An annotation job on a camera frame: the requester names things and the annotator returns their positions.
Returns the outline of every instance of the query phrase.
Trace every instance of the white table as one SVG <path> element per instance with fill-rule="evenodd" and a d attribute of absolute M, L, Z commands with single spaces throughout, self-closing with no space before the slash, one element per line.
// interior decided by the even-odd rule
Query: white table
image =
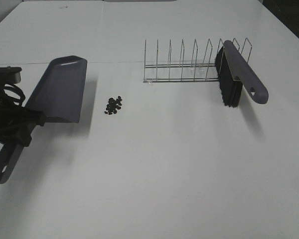
<path fill-rule="evenodd" d="M 299 239 L 299 40 L 259 2 L 228 2 L 24 2 L 0 24 L 26 96 L 52 58 L 89 60 L 80 123 L 38 127 L 0 185 L 0 239 Z M 145 38 L 220 36 L 251 39 L 266 105 L 143 84 Z"/>

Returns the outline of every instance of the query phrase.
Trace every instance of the rack wire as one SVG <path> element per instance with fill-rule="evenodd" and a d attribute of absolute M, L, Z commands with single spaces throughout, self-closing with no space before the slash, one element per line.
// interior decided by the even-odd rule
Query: rack wire
<path fill-rule="evenodd" d="M 240 44 L 236 38 L 232 40 L 237 50 L 243 55 L 246 43 L 249 45 L 249 52 L 245 57 L 249 62 L 253 45 L 248 38 L 245 38 L 244 44 L 240 51 Z M 218 41 L 215 57 L 223 46 L 222 38 Z M 218 81 L 216 66 L 212 60 L 213 44 L 210 39 L 207 41 L 205 51 L 199 58 L 199 47 L 197 40 L 194 40 L 191 59 L 184 60 L 185 43 L 182 39 L 180 47 L 180 57 L 177 61 L 172 61 L 172 42 L 169 40 L 168 57 L 166 64 L 159 64 L 159 47 L 158 40 L 156 43 L 156 58 L 154 64 L 147 63 L 147 40 L 145 40 L 144 48 L 144 83 L 164 83 L 164 82 L 215 82 Z"/>

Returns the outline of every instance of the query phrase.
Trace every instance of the brush handle hole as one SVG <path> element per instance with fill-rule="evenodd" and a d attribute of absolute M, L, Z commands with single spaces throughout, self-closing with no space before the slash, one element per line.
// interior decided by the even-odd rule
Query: brush handle hole
<path fill-rule="evenodd" d="M 252 96 L 254 96 L 255 95 L 255 89 L 252 87 L 252 88 L 250 88 L 250 94 L 252 95 Z"/>

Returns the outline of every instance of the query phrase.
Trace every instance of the dark background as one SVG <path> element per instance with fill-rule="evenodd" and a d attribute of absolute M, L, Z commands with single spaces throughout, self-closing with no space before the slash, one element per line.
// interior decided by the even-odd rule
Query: dark background
<path fill-rule="evenodd" d="M 299 38 L 299 0 L 264 0 L 263 4 Z"/>

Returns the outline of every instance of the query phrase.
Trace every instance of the black mount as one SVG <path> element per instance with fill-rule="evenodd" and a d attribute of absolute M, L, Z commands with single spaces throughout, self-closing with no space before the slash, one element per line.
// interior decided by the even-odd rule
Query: black mount
<path fill-rule="evenodd" d="M 0 68 L 0 143 L 15 142 L 28 147 L 32 140 L 27 126 L 43 126 L 43 112 L 33 111 L 22 106 L 25 96 L 15 84 L 20 82 L 20 67 Z M 18 98 L 8 95 L 14 93 Z"/>

